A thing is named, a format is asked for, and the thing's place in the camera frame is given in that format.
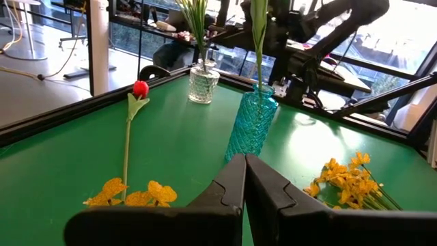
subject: black table edge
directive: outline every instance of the black table edge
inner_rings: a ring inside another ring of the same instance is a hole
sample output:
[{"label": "black table edge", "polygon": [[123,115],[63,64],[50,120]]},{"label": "black table edge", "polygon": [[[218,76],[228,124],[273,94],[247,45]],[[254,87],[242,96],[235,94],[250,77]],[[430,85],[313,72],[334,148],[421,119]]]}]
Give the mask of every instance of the black table edge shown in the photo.
[{"label": "black table edge", "polygon": [[[150,89],[171,82],[179,77],[189,74],[190,68],[183,68],[171,73],[171,76],[161,78],[161,79],[152,79],[148,81]],[[253,82],[249,79],[238,77],[232,74],[227,74],[225,72],[220,72],[221,77],[219,79],[219,83],[228,85],[230,87],[234,87],[236,89],[242,91],[251,91]],[[82,100],[80,102],[73,103],[71,105],[67,105],[65,107],[61,107],[46,113],[42,113],[40,115],[33,116],[31,118],[27,118],[21,121],[17,121],[0,128],[0,148],[4,146],[8,146],[14,142],[20,141],[32,135],[41,133],[42,131],[48,130],[52,127],[59,126],[60,124],[69,122],[70,120],[77,119],[81,116],[87,115],[88,113],[92,113],[96,110],[99,110],[103,107],[112,105],[118,101],[121,101],[126,98],[126,94],[132,91],[132,85],[128,85],[126,87],[119,88],[112,92],[107,92],[105,94],[95,96],[93,98],[88,98]],[[407,138],[407,134],[401,131],[397,131],[395,129],[389,128],[387,126],[380,126],[377,124],[372,124],[370,122],[366,122],[362,119],[354,118],[352,116],[336,118],[332,115],[332,113],[317,110],[313,105],[310,104],[300,104],[298,102],[289,102],[285,101],[284,98],[276,97],[275,99],[283,104],[293,108],[297,108],[301,111],[305,111],[312,115],[316,115],[317,117],[324,117],[329,120],[333,120],[336,122],[340,122],[347,126],[351,126],[361,131],[365,131],[371,133],[373,135],[377,135],[379,137],[387,138],[392,141],[406,144],[415,148]]]}]

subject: green plant stem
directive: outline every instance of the green plant stem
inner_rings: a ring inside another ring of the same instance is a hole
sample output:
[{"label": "green plant stem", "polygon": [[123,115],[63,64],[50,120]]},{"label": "green plant stem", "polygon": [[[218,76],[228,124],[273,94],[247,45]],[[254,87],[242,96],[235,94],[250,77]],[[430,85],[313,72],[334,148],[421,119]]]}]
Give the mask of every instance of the green plant stem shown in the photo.
[{"label": "green plant stem", "polygon": [[262,64],[262,58],[261,59],[257,59],[259,98],[261,98],[261,94],[262,94],[262,71],[261,71],[261,64]]},{"label": "green plant stem", "polygon": [[199,51],[200,51],[200,55],[201,55],[201,59],[202,59],[202,68],[203,71],[206,73],[206,51],[205,51],[205,47],[201,48],[201,46],[203,46],[203,42],[199,42]]},{"label": "green plant stem", "polygon": [[365,197],[364,198],[364,202],[367,202],[368,204],[370,204],[371,206],[373,206],[376,210],[387,210],[385,207],[383,207],[381,204],[377,203],[376,201],[374,201],[373,199],[369,198],[369,197]]},{"label": "green plant stem", "polygon": [[[362,166],[370,174],[370,178],[373,179],[373,181],[375,181],[379,187],[378,181],[376,181],[373,175],[371,175],[371,172],[364,165]],[[379,187],[379,190],[381,190],[381,193],[384,195],[384,197],[387,198],[387,200],[390,201],[397,209],[402,210],[401,206],[399,206],[399,204],[393,198],[391,198],[391,196],[388,195],[388,193],[385,192],[385,190],[382,187]]]},{"label": "green plant stem", "polygon": [[370,196],[372,196],[379,204],[381,204],[382,206],[384,206],[385,208],[387,208],[387,210],[398,210],[396,206],[394,206],[392,203],[390,202],[386,202],[383,197],[380,197],[378,194],[376,193],[370,193]]},{"label": "green plant stem", "polygon": [[[129,161],[129,141],[130,141],[130,123],[132,120],[126,123],[126,143],[124,144],[124,162],[123,162],[123,184],[128,185],[128,161]],[[126,190],[122,192],[122,201],[126,201]]]}]

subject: green table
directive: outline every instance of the green table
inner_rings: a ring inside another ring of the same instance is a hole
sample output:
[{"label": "green table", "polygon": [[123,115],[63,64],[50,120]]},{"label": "green table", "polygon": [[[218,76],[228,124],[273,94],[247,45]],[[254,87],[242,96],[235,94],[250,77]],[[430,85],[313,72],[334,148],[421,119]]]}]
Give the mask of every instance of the green table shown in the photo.
[{"label": "green table", "polygon": [[[151,89],[132,123],[128,193],[157,180],[178,193],[172,206],[185,206],[225,164],[242,91],[219,84],[212,103],[199,105],[187,100],[188,76],[176,77]],[[129,89],[99,110],[84,109],[92,112],[1,149],[1,245],[62,245],[63,228],[86,208],[82,202],[122,176],[122,98]],[[260,158],[304,188],[331,157],[348,163],[357,150],[370,153],[368,168],[406,210],[437,210],[437,173],[413,148],[293,107],[279,106]],[[243,230],[244,245],[251,245],[247,216]]]}]

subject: floor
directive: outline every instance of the floor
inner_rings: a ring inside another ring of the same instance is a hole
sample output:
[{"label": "floor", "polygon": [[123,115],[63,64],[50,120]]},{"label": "floor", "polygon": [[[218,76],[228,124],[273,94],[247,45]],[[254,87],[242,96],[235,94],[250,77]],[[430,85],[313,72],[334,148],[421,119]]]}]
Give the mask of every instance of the floor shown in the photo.
[{"label": "floor", "polygon": [[[59,48],[60,38],[69,38],[70,34],[47,26],[32,25],[31,33],[35,49],[44,51],[48,59],[42,61],[24,61],[0,55],[0,69],[8,68],[31,74],[53,74],[67,60],[74,41],[64,42]],[[7,30],[0,30],[0,44],[3,46],[12,40]],[[12,49],[28,49],[29,40],[23,26],[23,39]],[[110,49],[110,64],[117,67],[109,73],[110,90],[135,82],[137,78],[138,57]],[[81,66],[87,67],[87,47],[77,42],[76,48],[66,67],[54,77],[39,81],[19,74],[0,71],[0,126],[45,113],[56,108],[89,98],[89,77],[65,80],[65,73],[76,72]],[[141,67],[150,65],[150,60],[142,59]]]}]

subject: window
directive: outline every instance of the window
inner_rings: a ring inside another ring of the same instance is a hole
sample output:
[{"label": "window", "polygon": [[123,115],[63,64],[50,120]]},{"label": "window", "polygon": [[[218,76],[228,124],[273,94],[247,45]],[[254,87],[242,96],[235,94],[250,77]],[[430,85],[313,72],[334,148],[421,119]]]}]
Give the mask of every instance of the window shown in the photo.
[{"label": "window", "polygon": [[[246,51],[240,48],[229,49],[223,46],[218,46],[218,51],[213,51],[212,58],[216,62],[216,68],[243,77],[258,80],[257,64],[255,52]],[[272,67],[274,58],[267,55],[263,55],[262,58],[262,77],[263,82],[267,83]]]},{"label": "window", "polygon": [[[348,14],[345,13],[320,27],[309,44],[315,44],[330,34],[347,18]],[[333,53],[343,55],[352,41],[347,57],[414,74],[437,41],[437,32],[427,29],[429,23],[437,23],[437,8],[390,0],[390,9],[384,16],[368,26],[360,27],[354,40],[349,38]]]},{"label": "window", "polygon": [[[53,17],[56,19],[60,19],[63,21],[68,21],[70,22],[70,15],[66,14],[66,11],[64,8],[52,5],[50,0],[40,0],[41,5],[31,5],[31,11],[37,12],[38,14],[43,14],[45,16],[49,16],[49,17]],[[56,3],[63,3],[63,1],[53,1]],[[77,16],[77,18],[80,17],[81,13],[76,13],[75,15],[79,15]],[[49,27],[53,27],[62,31],[66,31],[71,33],[71,25],[68,24],[64,24],[64,23],[60,23],[57,22],[55,20],[49,20],[47,18],[42,18],[39,16],[33,16],[33,21],[35,23],[41,24],[41,25],[46,25]]]},{"label": "window", "polygon": [[[389,90],[395,89],[399,86],[403,86],[408,83],[407,79],[402,79],[383,72],[376,72],[368,68],[362,68],[360,66],[354,66],[345,62],[340,63],[340,66],[347,68],[353,75],[357,76],[364,84],[371,88],[371,93],[364,93],[355,91],[352,95],[356,99],[369,98],[377,96],[381,93],[385,93]],[[390,108],[395,106],[398,98],[389,101]],[[385,115],[390,113],[390,109],[384,112]]]}]

